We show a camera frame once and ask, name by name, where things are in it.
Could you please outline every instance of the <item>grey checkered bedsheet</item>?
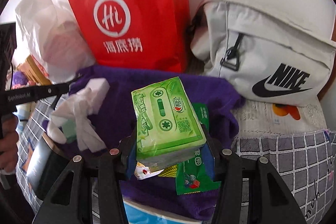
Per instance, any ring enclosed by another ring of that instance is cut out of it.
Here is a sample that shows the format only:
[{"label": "grey checkered bedsheet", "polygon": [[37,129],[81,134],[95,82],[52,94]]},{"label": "grey checkered bedsheet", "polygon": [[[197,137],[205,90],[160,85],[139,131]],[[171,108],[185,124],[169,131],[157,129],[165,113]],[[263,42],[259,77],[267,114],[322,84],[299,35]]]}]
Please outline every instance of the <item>grey checkered bedsheet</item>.
[{"label": "grey checkered bedsheet", "polygon": [[[42,201],[30,189],[22,166],[27,160],[29,149],[36,147],[44,132],[41,124],[48,119],[52,111],[50,105],[53,99],[43,99],[37,103],[36,110],[20,136],[18,148],[17,180],[35,213],[38,212]],[[325,131],[290,137],[237,138],[232,144],[232,149],[238,155],[250,159],[256,159],[261,155],[267,157],[294,194],[307,223],[318,223],[332,204],[336,133]],[[242,200],[241,223],[246,223],[247,179],[243,181]],[[93,222],[100,223],[98,195],[95,191],[92,192],[92,214]]]}]

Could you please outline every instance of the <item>black cable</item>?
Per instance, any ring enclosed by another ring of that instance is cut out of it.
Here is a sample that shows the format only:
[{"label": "black cable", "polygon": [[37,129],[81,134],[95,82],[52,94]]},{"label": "black cable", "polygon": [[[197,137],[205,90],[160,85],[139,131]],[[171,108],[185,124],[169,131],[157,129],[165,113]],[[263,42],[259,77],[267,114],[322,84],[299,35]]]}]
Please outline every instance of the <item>black cable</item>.
[{"label": "black cable", "polygon": [[12,68],[12,76],[10,79],[10,90],[12,89],[12,85],[13,85],[13,73],[14,73],[14,68],[13,68],[13,63],[10,64],[11,68]]}]

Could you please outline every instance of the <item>tissue package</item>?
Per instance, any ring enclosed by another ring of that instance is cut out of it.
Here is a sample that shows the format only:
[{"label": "tissue package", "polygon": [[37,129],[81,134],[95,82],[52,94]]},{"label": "tissue package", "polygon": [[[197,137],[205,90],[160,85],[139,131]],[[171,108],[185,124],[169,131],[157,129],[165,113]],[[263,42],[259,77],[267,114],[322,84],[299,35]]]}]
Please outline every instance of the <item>tissue package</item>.
[{"label": "tissue package", "polygon": [[132,92],[137,160],[162,168],[194,156],[206,142],[179,77]]}]

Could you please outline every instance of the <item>nike swoosh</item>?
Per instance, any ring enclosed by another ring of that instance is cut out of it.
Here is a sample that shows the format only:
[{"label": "nike swoosh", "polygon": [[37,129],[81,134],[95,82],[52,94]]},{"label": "nike swoosh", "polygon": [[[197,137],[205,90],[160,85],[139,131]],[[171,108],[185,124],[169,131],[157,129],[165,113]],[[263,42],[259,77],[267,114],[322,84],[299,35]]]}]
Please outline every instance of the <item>nike swoosh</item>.
[{"label": "nike swoosh", "polygon": [[305,89],[305,90],[267,90],[265,88],[265,83],[269,79],[269,77],[265,78],[264,80],[261,80],[260,82],[256,83],[252,87],[252,92],[256,96],[263,97],[263,98],[268,98],[268,97],[276,97],[276,96],[288,95],[288,94],[292,94],[292,93],[311,90],[311,89]]}]

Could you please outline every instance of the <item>crumpled white tissue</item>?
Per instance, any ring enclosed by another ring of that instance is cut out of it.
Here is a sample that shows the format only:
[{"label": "crumpled white tissue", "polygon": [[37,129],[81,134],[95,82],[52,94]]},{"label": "crumpled white tissue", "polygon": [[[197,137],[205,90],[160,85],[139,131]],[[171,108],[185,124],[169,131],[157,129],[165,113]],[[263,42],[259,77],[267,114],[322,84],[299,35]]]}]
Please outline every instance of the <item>crumpled white tissue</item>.
[{"label": "crumpled white tissue", "polygon": [[106,79],[91,79],[84,89],[70,95],[52,112],[47,135],[54,142],[65,144],[67,139],[59,127],[67,120],[72,120],[76,123],[77,143],[80,151],[90,149],[91,152],[97,152],[106,148],[87,116],[98,114],[109,88],[110,85]]}]

